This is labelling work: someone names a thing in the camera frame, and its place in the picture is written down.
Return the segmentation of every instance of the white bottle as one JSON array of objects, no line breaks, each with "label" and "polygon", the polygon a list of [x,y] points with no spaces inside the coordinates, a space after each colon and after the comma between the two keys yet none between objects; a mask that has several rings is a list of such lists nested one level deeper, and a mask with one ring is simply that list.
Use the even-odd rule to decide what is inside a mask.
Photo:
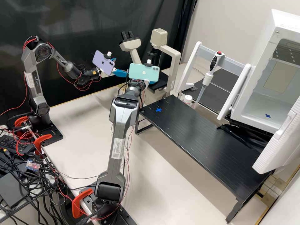
[{"label": "white bottle", "polygon": [[185,104],[187,104],[188,106],[192,106],[192,105],[193,105],[192,100],[193,100],[193,97],[192,97],[192,96],[186,95],[186,96],[184,97],[184,99],[183,99],[183,102],[184,102]]}]

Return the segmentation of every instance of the black curtain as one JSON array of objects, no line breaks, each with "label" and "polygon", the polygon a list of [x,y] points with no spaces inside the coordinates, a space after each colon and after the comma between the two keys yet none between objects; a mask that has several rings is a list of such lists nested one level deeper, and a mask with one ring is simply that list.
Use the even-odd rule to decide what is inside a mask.
[{"label": "black curtain", "polygon": [[[49,41],[67,60],[76,64],[94,67],[93,53],[112,52],[117,58],[116,68],[127,69],[131,62],[128,52],[119,47],[121,31],[132,30],[140,37],[142,45],[138,53],[142,62],[148,59],[151,49],[150,36],[155,28],[168,31],[168,45],[182,50],[184,40],[178,36],[187,33],[189,20],[183,19],[187,4],[193,0],[5,0],[1,2],[0,40],[0,113],[18,106],[25,96],[22,45],[29,36],[38,35]],[[162,59],[162,69],[170,66],[170,59]],[[58,74],[56,62],[46,60],[38,65],[43,93],[50,106],[80,96],[112,87],[124,82],[115,76],[106,77],[92,84],[86,92],[76,90]],[[29,111],[27,100],[24,105],[0,117],[3,124],[8,117]]]}]

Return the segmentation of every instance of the open door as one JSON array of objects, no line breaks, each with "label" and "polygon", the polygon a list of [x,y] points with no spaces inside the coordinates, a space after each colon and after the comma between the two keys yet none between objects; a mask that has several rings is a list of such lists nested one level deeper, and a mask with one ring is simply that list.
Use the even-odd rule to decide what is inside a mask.
[{"label": "open door", "polygon": [[300,97],[252,166],[263,174],[300,157]]}]

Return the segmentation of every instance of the white wall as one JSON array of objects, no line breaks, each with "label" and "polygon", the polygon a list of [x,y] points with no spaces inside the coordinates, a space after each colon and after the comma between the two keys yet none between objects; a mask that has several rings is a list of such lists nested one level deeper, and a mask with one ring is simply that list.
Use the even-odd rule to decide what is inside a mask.
[{"label": "white wall", "polygon": [[181,62],[188,61],[195,43],[201,41],[246,64],[272,8],[300,15],[299,0],[198,0]]},{"label": "white wall", "polygon": [[300,222],[300,172],[279,196],[273,207],[259,225],[288,224],[298,225]]}]

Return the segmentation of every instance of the red clamp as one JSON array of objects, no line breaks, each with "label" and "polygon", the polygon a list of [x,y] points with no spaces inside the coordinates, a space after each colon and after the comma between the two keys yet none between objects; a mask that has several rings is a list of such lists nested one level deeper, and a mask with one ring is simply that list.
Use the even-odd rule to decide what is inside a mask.
[{"label": "red clamp", "polygon": [[[20,127],[22,125],[23,122],[26,122],[28,121],[28,117],[27,116],[24,116],[24,117],[20,117],[18,119],[16,119],[15,121],[15,127]],[[17,132],[17,135],[20,137],[22,136],[23,132],[22,131],[18,131]],[[24,138],[29,138],[30,137],[30,134],[26,134],[24,135]]]},{"label": "red clamp", "polygon": [[21,126],[21,123],[23,123],[23,122],[25,122],[27,120],[28,120],[27,116],[20,117],[20,118],[16,119],[16,121],[15,121],[15,127]]},{"label": "red clamp", "polygon": [[73,199],[72,202],[72,214],[75,219],[81,217],[83,213],[80,211],[80,201],[83,200],[88,195],[93,194],[93,189],[89,188],[83,192],[81,192],[78,196]]},{"label": "red clamp", "polygon": [[42,150],[41,150],[41,142],[47,140],[47,139],[50,139],[52,138],[52,135],[51,134],[45,134],[43,136],[40,136],[38,137],[35,141],[34,141],[34,146],[36,147],[36,150],[35,150],[35,154],[36,155],[41,155],[42,154]]}]

